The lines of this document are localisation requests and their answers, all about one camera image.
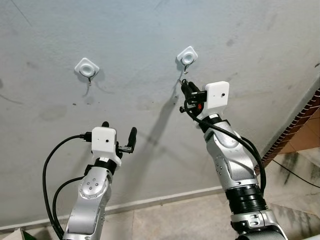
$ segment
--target metal hook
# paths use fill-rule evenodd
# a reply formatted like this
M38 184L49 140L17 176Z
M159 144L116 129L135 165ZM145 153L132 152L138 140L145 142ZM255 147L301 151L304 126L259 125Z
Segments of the metal hook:
M183 70L183 73L186 75L187 73L188 73L188 71L187 71L187 68L191 65L191 64L193 64L194 63L194 59L193 59L193 61L192 62L190 62L189 64L187 64L187 65L184 65L184 63L182 62L182 58L180 59L180 62L181 62L181 64L182 65L184 65L184 70Z
M85 76L85 75L83 75L83 73L82 73L81 71L79 71L79 73L80 73L82 76L88 78L89 86L91 86L91 78L93 78L93 77L96 75L96 70L93 69L93 74L92 74L91 76Z

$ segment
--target floor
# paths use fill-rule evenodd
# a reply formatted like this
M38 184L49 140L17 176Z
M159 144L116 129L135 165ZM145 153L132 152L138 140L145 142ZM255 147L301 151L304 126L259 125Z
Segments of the floor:
M275 161L320 185L320 113L312 116ZM275 162L266 167L264 198L289 240L320 234L320 189L300 180ZM109 215L102 239L234 240L225 194L177 201ZM38 240L58 240L51 227L28 230ZM0 235L0 240L7 234Z

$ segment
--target black cable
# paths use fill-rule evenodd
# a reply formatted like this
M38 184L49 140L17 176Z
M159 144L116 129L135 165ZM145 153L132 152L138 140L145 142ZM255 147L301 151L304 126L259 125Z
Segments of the black cable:
M54 219L54 222L60 232L61 235L63 235L65 232L64 230L62 229L60 223L59 223L59 220L58 220L58 216L57 216L57 199L58 199L58 195L60 193L60 191L68 184L70 183L73 183L73 182L76 182L76 181L79 181L81 179L83 179L85 176L80 176L80 177L76 177L76 178L73 178L71 180L68 180L66 181L65 183L63 183L58 189L57 191L55 192L54 194L54 197L53 197L53 201L52 201L52 214L53 214L53 219Z
M206 125L207 127L214 129L216 131L219 131L227 136L229 136L230 138L236 140L238 143L240 143L241 145L243 145L251 154L252 156L255 158L259 168L260 168L260 189L261 189L261 193L262 195L265 192L265 188L266 188L266 184L267 184L267 179L266 179L266 172L265 172L265 168L264 165L262 163L262 159L260 157L259 152L257 151L256 147L253 145L252 142L248 141L248 144L252 145L249 146L244 140L242 140L241 138L237 137L236 135L232 134L231 132L228 132L227 130L222 129L221 127L215 126L213 124L210 124L206 121L200 120L198 119L196 116L194 116L190 110L188 109L188 105L187 105L187 99L184 101L184 109L186 111L186 113L197 123L202 124L202 125Z
M44 203L45 203L45 209L46 212L48 214L50 223L56 233L56 235L58 236L58 238L60 240L62 240L63 236L60 234L59 229L56 225L56 222L52 216L51 210L50 210L50 205L49 205L49 200L48 200L48 193L47 193L47 180L46 180L46 175L47 175L47 167L48 167L48 163L51 159L51 157L53 156L53 154L57 151L58 148L60 148L64 143L72 140L72 139L79 139L79 138L83 138L83 135L75 135L75 136L71 136L68 137L67 139L63 140L62 142L60 142L49 154L49 156L46 158L44 165L43 165L43 172L42 172L42 190L43 190L43 197L44 197Z
M294 172L290 171L288 168L286 168L285 166L283 166L282 164L278 163L276 160L272 159L272 161L274 161L276 164L280 165L281 167L283 167L285 170L287 170L288 172L290 172L291 174L295 175L297 178L301 179L302 181L306 182L307 184L310 184L316 188L320 189L320 186L314 185L313 183L303 179L302 177L298 176L297 174L295 174Z

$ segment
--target white baseboard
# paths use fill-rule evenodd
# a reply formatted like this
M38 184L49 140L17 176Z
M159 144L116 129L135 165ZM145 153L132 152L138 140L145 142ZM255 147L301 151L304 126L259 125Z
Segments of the white baseboard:
M119 204L119 205L107 206L105 210L107 215L118 214L122 212L152 207L152 206L161 205L161 204L168 204L172 202L177 202L177 201L182 201L182 200L187 200L192 198L199 198L199 197L213 195L213 194L220 194L223 192L224 190L222 189L221 186L215 186L215 187L210 187L210 188L205 188L200 190L188 191L188 192L177 193L177 194L172 194L167 196L149 198L145 200L132 201L132 202ZM68 219L68 217L69 215L60 216L59 220L65 220L65 219ZM34 229L34 228L50 226L50 225L51 224L49 219L46 218L42 220L30 221L30 222L25 222L21 224L1 226L0 231L11 232L17 228L23 228L24 230L28 230L28 229Z

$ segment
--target white wall trim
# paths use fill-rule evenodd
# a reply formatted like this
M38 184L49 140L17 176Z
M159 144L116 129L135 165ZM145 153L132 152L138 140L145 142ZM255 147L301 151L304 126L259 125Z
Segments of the white wall trim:
M118 214L122 212L152 207L152 206L161 205L161 204L168 204L172 202L177 202L177 201L182 201L182 200L187 200L192 198L199 198L199 197L213 195L213 194L220 194L223 192L224 190L222 189L221 186L215 186L215 187L204 188L200 190L188 191L188 192L177 193L177 194L172 194L167 196L149 198L145 200L132 201L124 204L107 206L105 210L107 215ZM69 215L60 216L59 220L68 219L68 217ZM24 222L20 224L0 226L0 231L10 232L17 228L23 228L27 230L27 229L33 229L33 228L49 226L49 225L50 225L49 218L46 218L42 220Z

